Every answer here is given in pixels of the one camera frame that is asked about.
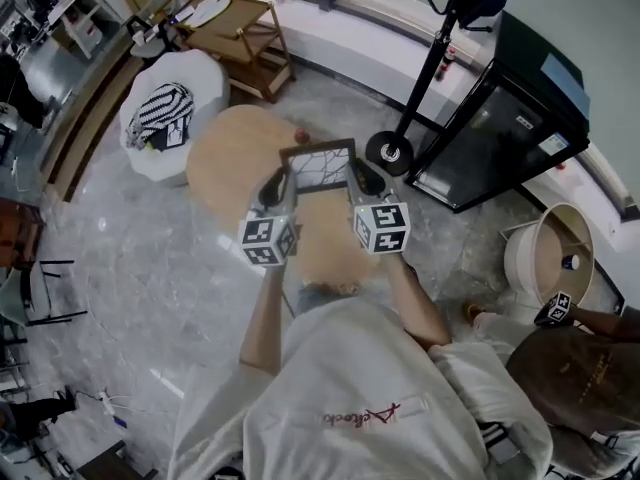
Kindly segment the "black coat rack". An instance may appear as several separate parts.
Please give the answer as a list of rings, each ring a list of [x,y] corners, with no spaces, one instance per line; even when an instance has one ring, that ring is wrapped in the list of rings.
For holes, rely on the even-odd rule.
[[[366,145],[366,158],[369,162],[378,165],[391,176],[400,176],[406,173],[413,162],[414,150],[405,134],[409,125],[413,122],[417,110],[435,78],[439,63],[449,48],[451,31],[458,22],[456,11],[446,5],[444,11],[439,11],[433,0],[427,0],[436,14],[443,15],[444,21],[435,39],[429,48],[426,60],[421,68],[419,76],[414,84],[400,121],[394,131],[381,131],[374,134]],[[491,32],[490,26],[471,27],[474,31]]]

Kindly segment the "white desk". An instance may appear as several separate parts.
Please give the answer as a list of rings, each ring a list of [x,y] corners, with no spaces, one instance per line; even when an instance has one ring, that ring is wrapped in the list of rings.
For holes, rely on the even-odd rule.
[[[53,35],[62,26],[71,43],[91,59],[104,38],[95,17],[122,24],[121,17],[106,0],[57,0],[47,16],[48,33]]]

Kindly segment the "dark framed picture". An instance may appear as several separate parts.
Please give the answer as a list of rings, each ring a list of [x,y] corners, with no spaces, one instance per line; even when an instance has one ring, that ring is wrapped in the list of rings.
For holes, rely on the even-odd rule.
[[[281,149],[282,165],[294,174],[299,194],[347,187],[346,168],[355,158],[353,139],[338,139]]]

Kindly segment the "person's blue jeans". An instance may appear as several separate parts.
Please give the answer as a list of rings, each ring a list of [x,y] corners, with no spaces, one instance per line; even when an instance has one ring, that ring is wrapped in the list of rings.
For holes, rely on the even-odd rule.
[[[334,286],[326,283],[308,283],[300,288],[298,301],[293,310],[293,315],[299,317],[312,309],[326,304],[354,297],[358,294],[358,284],[341,284]]]

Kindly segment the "brown wooden cabinet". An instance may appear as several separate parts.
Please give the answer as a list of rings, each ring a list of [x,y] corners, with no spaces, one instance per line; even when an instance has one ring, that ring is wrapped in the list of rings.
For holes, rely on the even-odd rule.
[[[36,206],[0,197],[0,267],[31,265],[44,227]]]

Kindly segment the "black striped waist bag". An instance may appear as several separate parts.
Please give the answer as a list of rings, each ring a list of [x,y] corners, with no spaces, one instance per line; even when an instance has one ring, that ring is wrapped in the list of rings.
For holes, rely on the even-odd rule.
[[[509,429],[499,422],[479,422],[478,427],[489,455],[499,465],[521,454],[521,449],[509,436]]]

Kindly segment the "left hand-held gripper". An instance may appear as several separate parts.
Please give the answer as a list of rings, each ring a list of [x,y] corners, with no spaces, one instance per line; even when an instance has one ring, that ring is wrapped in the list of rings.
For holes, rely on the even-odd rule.
[[[259,267],[285,265],[298,248],[297,177],[278,167],[254,189],[251,207],[238,228],[238,243],[249,263]],[[272,208],[273,212],[264,212]]]

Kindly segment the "round wooden table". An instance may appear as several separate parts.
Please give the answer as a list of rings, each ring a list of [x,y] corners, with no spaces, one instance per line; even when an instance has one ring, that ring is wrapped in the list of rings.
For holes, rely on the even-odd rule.
[[[279,151],[295,144],[296,127],[253,105],[230,107],[211,120],[190,149],[187,179],[192,193],[238,239],[254,187],[281,165]],[[361,248],[352,231],[347,191],[298,197],[301,226],[289,267],[307,282],[361,284],[379,272],[380,259]]]

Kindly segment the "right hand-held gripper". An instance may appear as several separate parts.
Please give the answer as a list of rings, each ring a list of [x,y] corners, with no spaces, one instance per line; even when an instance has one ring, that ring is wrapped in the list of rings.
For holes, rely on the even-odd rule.
[[[411,223],[408,205],[390,196],[395,191],[393,178],[369,161],[350,161],[346,182],[353,209],[352,229],[361,246],[369,254],[403,252]]]

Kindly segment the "wooden trolley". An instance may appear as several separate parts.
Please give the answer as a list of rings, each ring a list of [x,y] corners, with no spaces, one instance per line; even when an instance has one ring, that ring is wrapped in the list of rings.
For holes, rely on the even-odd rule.
[[[174,24],[186,46],[219,61],[232,86],[274,103],[296,74],[274,4],[262,0],[217,0],[225,6],[199,26]]]

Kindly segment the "white oval tray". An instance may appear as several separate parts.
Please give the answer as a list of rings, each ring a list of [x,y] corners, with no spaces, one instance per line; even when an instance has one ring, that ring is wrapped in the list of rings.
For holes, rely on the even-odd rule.
[[[199,28],[222,14],[231,4],[231,0],[201,0],[187,4],[179,11],[173,22],[188,28]]]

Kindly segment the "black glass-door fridge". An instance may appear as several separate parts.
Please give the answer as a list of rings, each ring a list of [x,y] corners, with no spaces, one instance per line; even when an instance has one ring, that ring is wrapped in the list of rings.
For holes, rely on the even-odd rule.
[[[581,70],[503,13],[491,61],[405,182],[463,212],[584,151],[589,110]]]

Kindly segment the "chair with black legs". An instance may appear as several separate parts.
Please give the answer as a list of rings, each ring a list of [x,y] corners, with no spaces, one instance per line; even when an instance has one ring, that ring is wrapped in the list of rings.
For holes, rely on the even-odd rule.
[[[47,272],[46,265],[71,265],[73,260],[36,261],[29,267],[10,267],[0,275],[0,317],[22,328],[69,323],[87,314],[76,311],[54,314],[48,278],[60,279],[61,275]]]

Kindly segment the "person's left forearm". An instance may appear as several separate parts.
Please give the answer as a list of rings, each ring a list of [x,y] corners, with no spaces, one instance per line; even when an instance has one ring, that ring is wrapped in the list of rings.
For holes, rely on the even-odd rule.
[[[281,368],[282,295],[286,266],[269,267],[262,280],[239,362],[271,375]]]

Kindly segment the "white round side table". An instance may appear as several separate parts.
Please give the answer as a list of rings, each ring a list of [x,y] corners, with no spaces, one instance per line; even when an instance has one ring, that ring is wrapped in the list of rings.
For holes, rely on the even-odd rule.
[[[594,246],[583,213],[568,203],[556,203],[538,219],[507,228],[504,271],[518,304],[541,308],[557,292],[579,304],[591,286]],[[576,271],[561,268],[564,256],[580,256]]]

